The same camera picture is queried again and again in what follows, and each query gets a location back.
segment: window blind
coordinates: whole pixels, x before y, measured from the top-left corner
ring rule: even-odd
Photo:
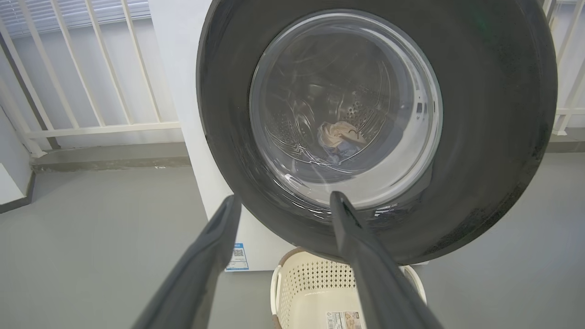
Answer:
[[[59,30],[59,23],[49,0],[25,0],[39,33]],[[91,25],[85,0],[57,0],[63,18],[70,28]],[[125,20],[120,0],[92,0],[95,14],[100,23]],[[133,19],[150,17],[148,0],[128,0]],[[4,22],[10,37],[30,35],[18,0],[0,0],[0,19]]]

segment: laundry basket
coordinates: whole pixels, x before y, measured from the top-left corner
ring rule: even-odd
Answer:
[[[401,269],[426,303],[417,273]],[[270,307],[276,329],[366,329],[352,268],[302,249],[286,254],[274,270]]]

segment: railing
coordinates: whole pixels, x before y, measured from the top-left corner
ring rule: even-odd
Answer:
[[[544,10],[555,41],[559,69],[559,100],[553,133],[565,129],[576,115],[585,115],[585,0],[546,0]]]
[[[0,2],[4,4],[14,5],[14,0],[12,1],[3,1]],[[9,82],[6,81],[2,76],[0,76],[0,98],[4,101],[2,107],[6,110],[8,116],[10,117],[11,121],[15,125],[16,130],[19,132],[21,138],[23,139],[25,145],[29,149],[29,151],[33,154],[33,156],[38,157],[44,154],[44,151],[41,150],[37,139],[41,138],[55,138],[55,137],[62,137],[62,136],[72,136],[72,135],[89,135],[89,134],[100,134],[100,133],[113,133],[113,132],[130,132],[130,131],[147,131],[147,130],[157,130],[157,129],[176,129],[180,128],[180,124],[177,121],[167,121],[164,122],[161,118],[161,113],[159,111],[159,107],[157,105],[157,100],[153,91],[153,86],[150,81],[150,77],[148,71],[146,69],[146,65],[144,63],[142,51],[140,49],[140,44],[138,43],[134,23],[130,14],[130,8],[128,5],[127,0],[121,0],[120,5],[122,6],[125,21],[128,26],[128,31],[131,36],[132,46],[134,49],[133,55],[136,56],[136,61],[140,66],[140,72],[142,74],[142,81],[141,83],[144,85],[144,88],[147,89],[147,94],[149,98],[150,108],[148,109],[141,109],[142,111],[152,111],[155,121],[149,123],[138,123],[133,119],[132,112],[128,107],[128,102],[126,101],[126,97],[121,87],[120,79],[116,75],[116,70],[112,64],[111,57],[108,53],[108,49],[106,47],[104,36],[102,35],[102,30],[100,27],[100,22],[96,16],[96,11],[94,10],[94,6],[91,0],[85,0],[85,7],[87,8],[87,14],[89,14],[91,20],[91,26],[93,27],[95,36],[98,41],[99,50],[101,52],[101,57],[103,58],[104,62],[106,63],[107,73],[109,75],[109,79],[113,88],[115,90],[117,101],[120,105],[120,108],[123,112],[123,117],[125,119],[125,123],[123,124],[115,124],[115,125],[107,125],[104,121],[104,116],[100,107],[96,102],[96,98],[94,96],[94,90],[88,84],[88,77],[84,74],[81,69],[79,57],[75,53],[75,48],[73,46],[73,41],[70,35],[69,28],[66,24],[66,19],[64,18],[63,13],[61,12],[60,4],[57,0],[46,0],[47,4],[50,3],[50,6],[53,9],[54,17],[57,19],[58,26],[61,30],[63,35],[63,39],[65,45],[67,46],[68,53],[73,61],[73,65],[75,70],[77,71],[77,75],[79,80],[81,81],[81,85],[85,91],[85,95],[87,96],[87,100],[90,104],[90,107],[93,111],[93,115],[97,120],[98,126],[80,126],[78,120],[75,116],[74,111],[71,108],[71,104],[66,96],[66,92],[64,91],[63,86],[61,85],[61,80],[58,77],[58,74],[53,66],[53,63],[50,60],[49,55],[44,47],[44,44],[41,40],[39,35],[39,31],[37,31],[37,27],[35,26],[35,21],[29,11],[27,3],[25,0],[17,0],[18,7],[20,11],[22,11],[22,16],[24,21],[26,22],[26,26],[28,28],[28,32],[32,37],[34,44],[36,46],[36,50],[38,51],[44,68],[46,69],[46,73],[49,76],[50,82],[52,87],[54,88],[59,103],[61,105],[62,111],[66,114],[66,117],[71,125],[71,128],[55,128],[53,122],[51,122],[49,116],[47,115],[47,111],[43,106],[43,102],[41,102],[41,97],[37,93],[37,89],[35,85],[33,85],[31,81],[31,77],[27,72],[27,68],[23,64],[23,61],[17,52],[15,47],[14,41],[11,38],[8,29],[6,28],[4,22],[0,18],[0,33],[4,39],[5,47],[8,49],[8,53],[12,60],[13,69],[15,69],[15,74],[17,79],[19,78],[19,82],[21,84],[22,89],[26,89],[26,93],[28,93],[28,103],[31,107],[31,111],[35,112],[36,119],[38,121],[38,128],[39,129],[32,129],[29,125],[30,120],[27,122],[25,116],[23,116],[22,106],[19,108],[19,104],[14,97],[14,94],[10,91],[8,84]]]

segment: front-load washing machine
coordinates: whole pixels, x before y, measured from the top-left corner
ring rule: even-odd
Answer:
[[[341,191],[402,264],[478,237],[535,174],[556,107],[535,0],[150,0],[208,216],[245,208],[228,270],[339,259]]]

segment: product label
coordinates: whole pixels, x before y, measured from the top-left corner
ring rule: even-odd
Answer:
[[[234,244],[232,260],[229,262],[228,267],[226,267],[225,270],[249,270],[246,252],[244,251],[244,244]]]
[[[327,329],[362,329],[358,312],[327,312]]]

